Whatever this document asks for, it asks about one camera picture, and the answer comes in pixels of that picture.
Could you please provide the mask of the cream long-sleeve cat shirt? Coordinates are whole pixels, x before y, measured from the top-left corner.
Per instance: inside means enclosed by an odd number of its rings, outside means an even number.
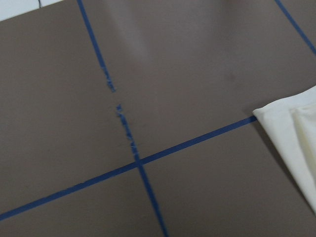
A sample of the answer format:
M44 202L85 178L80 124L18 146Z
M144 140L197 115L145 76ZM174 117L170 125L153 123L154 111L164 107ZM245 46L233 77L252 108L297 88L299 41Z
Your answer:
M316 88L255 109L312 210L316 209Z

